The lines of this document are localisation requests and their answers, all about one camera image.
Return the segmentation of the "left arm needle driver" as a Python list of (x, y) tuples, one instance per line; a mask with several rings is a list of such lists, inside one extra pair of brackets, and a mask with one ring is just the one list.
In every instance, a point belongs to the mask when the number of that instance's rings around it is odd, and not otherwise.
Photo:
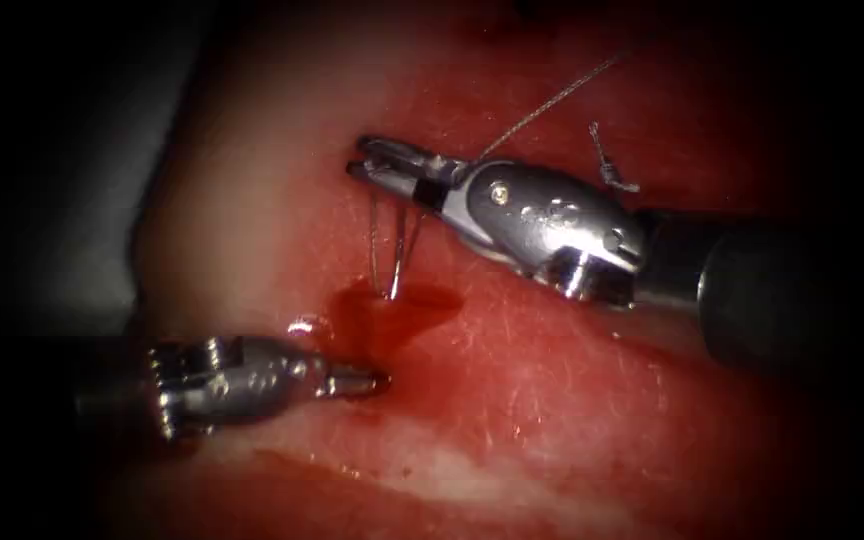
[(167, 440), (280, 415), (314, 399), (328, 361), (284, 340), (218, 336), (148, 350), (157, 420)]

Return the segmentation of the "right arm needle driver jaw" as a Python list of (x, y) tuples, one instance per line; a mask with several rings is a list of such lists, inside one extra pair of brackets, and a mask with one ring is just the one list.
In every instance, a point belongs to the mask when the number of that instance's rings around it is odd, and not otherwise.
[(390, 165), (371, 160), (349, 161), (347, 173), (435, 213), (443, 210), (450, 193), (450, 189), (443, 184), (420, 179)]
[(374, 167), (395, 170), (445, 185), (457, 185), (467, 172), (466, 160), (394, 138), (362, 135), (356, 140), (356, 149)]

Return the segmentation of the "right arm needle driver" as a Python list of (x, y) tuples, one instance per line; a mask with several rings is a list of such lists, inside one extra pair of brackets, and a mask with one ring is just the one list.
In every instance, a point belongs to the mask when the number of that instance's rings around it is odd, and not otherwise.
[(627, 308), (645, 232), (605, 191), (565, 172), (493, 160), (474, 166), (443, 219), (482, 256), (569, 300)]

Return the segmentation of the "left arm needle driver jaw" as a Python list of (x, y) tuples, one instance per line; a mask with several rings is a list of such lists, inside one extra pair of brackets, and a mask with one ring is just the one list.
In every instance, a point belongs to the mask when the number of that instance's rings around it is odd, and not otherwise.
[(392, 378), (377, 369), (334, 366), (319, 385), (320, 399), (367, 399), (385, 393)]

